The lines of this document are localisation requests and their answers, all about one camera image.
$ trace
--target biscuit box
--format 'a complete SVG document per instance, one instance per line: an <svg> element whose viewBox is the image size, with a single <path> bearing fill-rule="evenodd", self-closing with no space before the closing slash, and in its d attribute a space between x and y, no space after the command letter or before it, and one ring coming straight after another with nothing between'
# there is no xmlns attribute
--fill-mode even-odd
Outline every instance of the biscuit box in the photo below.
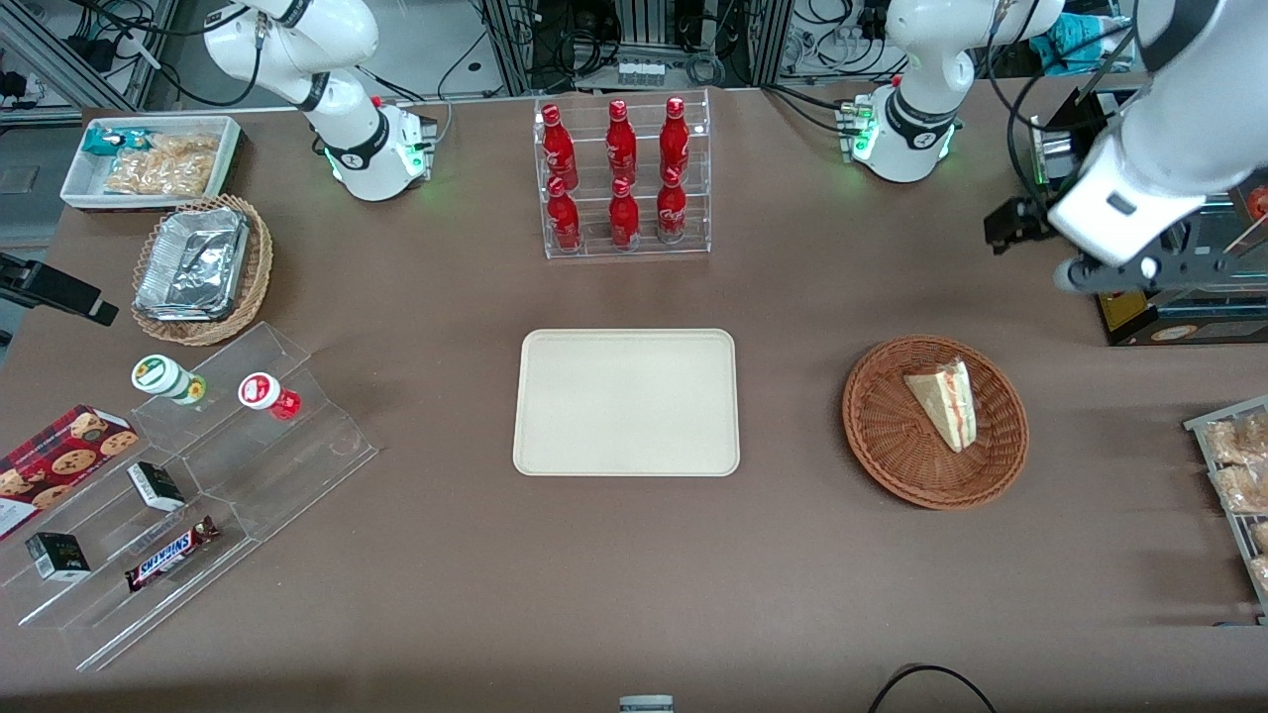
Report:
<svg viewBox="0 0 1268 713"><path fill-rule="evenodd" d="M76 406L0 458L0 539L57 505L80 481L137 440L123 419Z"/></svg>

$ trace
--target small black box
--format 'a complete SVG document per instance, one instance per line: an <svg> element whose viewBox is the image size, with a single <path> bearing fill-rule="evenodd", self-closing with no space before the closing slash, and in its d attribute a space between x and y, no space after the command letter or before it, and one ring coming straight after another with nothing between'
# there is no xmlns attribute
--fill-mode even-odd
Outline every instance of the small black box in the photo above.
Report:
<svg viewBox="0 0 1268 713"><path fill-rule="evenodd" d="M36 533L27 540L27 552L36 561L36 571L46 580L75 582L93 573L72 534Z"/></svg>
<svg viewBox="0 0 1268 713"><path fill-rule="evenodd" d="M132 485L137 486L141 500L151 507L171 513L185 505L185 496L180 494L167 471L153 463L138 461L128 466L128 477L132 478Z"/></svg>

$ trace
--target wicker basket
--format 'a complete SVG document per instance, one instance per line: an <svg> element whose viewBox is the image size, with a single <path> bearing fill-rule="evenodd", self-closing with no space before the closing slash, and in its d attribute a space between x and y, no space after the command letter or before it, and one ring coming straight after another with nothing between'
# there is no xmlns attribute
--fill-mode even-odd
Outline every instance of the wicker basket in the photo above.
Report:
<svg viewBox="0 0 1268 713"><path fill-rule="evenodd" d="M960 453L947 447L903 382L903 374L956 356L969 368L978 416L978 439ZM1021 397L989 359L951 339L913 335L877 345L850 373L841 411L864 468L917 505L957 510L990 502L1026 464L1030 430Z"/></svg>
<svg viewBox="0 0 1268 713"><path fill-rule="evenodd" d="M213 208L233 208L251 219L251 235L247 237L247 254L242 259L242 277L238 280L237 306L230 316L219 322L160 322L151 320L132 308L132 317L141 325L141 329L155 339L175 341L185 346L207 346L217 341L236 335L255 318L264 302L264 293L269 289L269 270L273 268L273 237L269 235L269 226L260 219L260 213L250 203L233 195L217 195L181 206L178 212L210 211ZM141 258L132 270L132 288L141 287L141 278L146 274L146 265L150 264L150 251L153 249L155 237L158 235L158 226L150 231L150 239L141 249Z"/></svg>

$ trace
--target brown tabletop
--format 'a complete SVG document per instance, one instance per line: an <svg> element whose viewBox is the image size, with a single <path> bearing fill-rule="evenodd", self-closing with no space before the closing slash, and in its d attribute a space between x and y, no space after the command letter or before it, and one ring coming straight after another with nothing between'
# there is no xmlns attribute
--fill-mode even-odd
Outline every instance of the brown tabletop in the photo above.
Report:
<svg viewBox="0 0 1268 713"><path fill-rule="evenodd" d="M1055 107L1064 86L1036 95ZM838 91L847 95L851 91ZM276 244L261 317L383 452L105 671L4 617L0 709L862 710L898 666L952 666L1006 710L1244 710L1268 632L1181 421L1268 392L1263 350L1110 349L1058 293L1069 249L993 258L1017 179L984 86L935 174L886 184L765 94L714 91L714 252L548 264L530 100L462 105L435 180L353 199L295 113L237 115L233 184ZM153 216L67 211L49 263L132 298ZM541 327L721 327L739 469L721 480L527 478L511 463L520 343ZM1030 414L998 501L921 510L850 454L839 400L877 341L978 348ZM169 348L33 311L0 372L0 444L68 406L126 412ZM919 677L893 710L973 710Z"/></svg>

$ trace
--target acrylic display stand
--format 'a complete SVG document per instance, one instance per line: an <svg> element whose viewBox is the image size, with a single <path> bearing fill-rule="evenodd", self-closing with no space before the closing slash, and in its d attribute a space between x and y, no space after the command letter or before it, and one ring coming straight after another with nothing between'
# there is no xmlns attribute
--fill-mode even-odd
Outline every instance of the acrylic display stand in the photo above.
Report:
<svg viewBox="0 0 1268 713"><path fill-rule="evenodd" d="M682 190L687 194L687 226L682 240L672 245L661 242L656 236L656 195L661 192L661 127L664 124L664 101L670 96L681 96L686 103L686 122L691 131L687 142L687 171L682 178ZM607 105L588 105L581 95L552 96L538 99L533 124L533 148L536 155L538 200L541 204L541 233L544 236L547 258L585 259L619 258L633 260L652 255L675 252L709 252L711 241L709 141L713 127L709 122L709 95L704 90L695 91L649 91L621 96L629 108L629 122L638 137L638 175L634 183L634 199L639 207L639 232L642 239L637 250L623 252L612 246L611 228L607 217L607 204L612 197L612 171L607 166ZM572 198L577 203L581 217L581 250L564 252L550 232L547 214L547 179L549 170L541 140L545 124L541 123L541 107L555 104L564 128L572 134L577 154L577 174L579 178Z"/></svg>
<svg viewBox="0 0 1268 713"><path fill-rule="evenodd" d="M1215 472L1224 466L1216 463L1211 454L1211 445L1206 442L1206 425L1212 421L1235 419L1238 416L1246 416L1250 414L1263 414L1264 411L1268 411L1268 396L1243 401L1241 403L1229 406L1227 409L1212 411L1205 416L1184 421L1184 428L1193 431L1193 436L1197 438L1198 448L1202 449L1202 459L1206 462L1206 473L1210 476L1212 486L1215 486ZM1232 539L1238 543L1238 551L1241 553L1241 561L1246 566L1246 572L1249 573L1250 559L1268 554L1268 552L1263 552L1255 543L1254 538L1250 537L1250 527L1257 523L1268 521L1268 515L1230 513L1229 510L1225 510L1224 515L1229 520L1229 527L1232 528ZM1250 582L1254 586L1255 596L1259 599L1259 608L1262 610L1257 622L1260 625L1268 625L1268 590L1264 590L1259 577L1254 573L1250 573Z"/></svg>
<svg viewBox="0 0 1268 713"><path fill-rule="evenodd" d="M198 403L155 397L136 409L141 443L0 543L0 589L18 622L60 629L80 671L101 669L373 458L378 449L326 398L303 368L307 359L260 322L191 369L208 386ZM268 372L299 393L294 420L238 402L237 386L252 372ZM147 507L127 473L137 461L165 467L185 506ZM124 571L207 515L218 538L128 591ZM75 535L93 573L77 582L42 580L24 544L37 530Z"/></svg>

